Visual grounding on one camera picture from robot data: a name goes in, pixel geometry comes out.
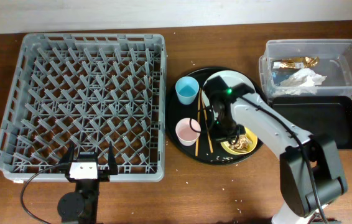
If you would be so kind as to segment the pink cup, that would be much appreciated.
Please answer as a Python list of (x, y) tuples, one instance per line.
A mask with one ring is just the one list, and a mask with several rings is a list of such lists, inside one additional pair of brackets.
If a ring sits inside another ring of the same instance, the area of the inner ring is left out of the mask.
[(201, 127), (198, 121), (183, 118), (177, 123), (175, 131), (178, 140), (183, 146), (192, 146), (200, 136)]

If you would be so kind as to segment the light blue cup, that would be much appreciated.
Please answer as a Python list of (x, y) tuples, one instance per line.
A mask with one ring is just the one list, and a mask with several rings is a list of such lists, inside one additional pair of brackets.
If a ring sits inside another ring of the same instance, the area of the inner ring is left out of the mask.
[(189, 105), (195, 100), (200, 86), (193, 77), (182, 77), (175, 84), (175, 90), (179, 102), (183, 105)]

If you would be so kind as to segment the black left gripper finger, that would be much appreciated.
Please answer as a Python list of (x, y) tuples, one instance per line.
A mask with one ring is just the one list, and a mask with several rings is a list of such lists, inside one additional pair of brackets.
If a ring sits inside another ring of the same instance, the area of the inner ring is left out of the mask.
[(110, 175), (118, 175), (118, 165), (116, 163), (116, 158), (113, 153), (113, 145), (110, 143), (108, 148), (108, 167)]
[(62, 156), (62, 158), (58, 162), (58, 165), (59, 165), (58, 169), (67, 170), (73, 161), (73, 157), (74, 157), (74, 143), (71, 143), (66, 153)]

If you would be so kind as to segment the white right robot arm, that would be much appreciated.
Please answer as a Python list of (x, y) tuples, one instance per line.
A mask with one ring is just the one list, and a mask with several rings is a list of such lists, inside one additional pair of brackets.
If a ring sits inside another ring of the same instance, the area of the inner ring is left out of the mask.
[(291, 123), (262, 100), (252, 84), (226, 83), (210, 77), (203, 86), (210, 107), (226, 131), (244, 126), (279, 159), (280, 191), (284, 199), (272, 223), (310, 223), (347, 191), (347, 181), (334, 140), (315, 136)]

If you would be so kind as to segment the yellow bowl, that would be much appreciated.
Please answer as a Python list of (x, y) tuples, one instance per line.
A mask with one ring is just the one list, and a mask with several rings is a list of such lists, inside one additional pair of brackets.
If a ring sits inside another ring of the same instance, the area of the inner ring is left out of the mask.
[(232, 154), (232, 155), (244, 155), (244, 154), (248, 154), (250, 152), (253, 152), (253, 150), (256, 148), (257, 143), (258, 143), (258, 138), (257, 136), (248, 128), (245, 128), (245, 136), (248, 137), (251, 141), (252, 144), (249, 147), (249, 151), (248, 152), (236, 152), (234, 150), (231, 150), (228, 146), (228, 142), (222, 142), (221, 143), (221, 147), (228, 153)]

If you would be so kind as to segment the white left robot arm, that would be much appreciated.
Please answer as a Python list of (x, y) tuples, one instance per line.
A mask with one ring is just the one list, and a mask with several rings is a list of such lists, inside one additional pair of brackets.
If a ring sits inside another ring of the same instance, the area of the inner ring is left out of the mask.
[(66, 179), (75, 184), (75, 190), (65, 194), (58, 202), (57, 211), (62, 223), (96, 223), (100, 183), (108, 182), (118, 174), (118, 166), (110, 145), (107, 153), (108, 168), (98, 167), (98, 154), (94, 151), (74, 153), (72, 144), (60, 159)]

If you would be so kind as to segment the food scraps pile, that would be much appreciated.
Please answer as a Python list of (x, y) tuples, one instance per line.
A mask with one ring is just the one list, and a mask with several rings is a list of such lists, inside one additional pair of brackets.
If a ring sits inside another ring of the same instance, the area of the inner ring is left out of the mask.
[(248, 152), (249, 147), (252, 144), (252, 141), (245, 135), (240, 135), (240, 137), (235, 143), (231, 143), (231, 144), (228, 143), (228, 144), (229, 144), (228, 147), (231, 150), (234, 150), (236, 152)]

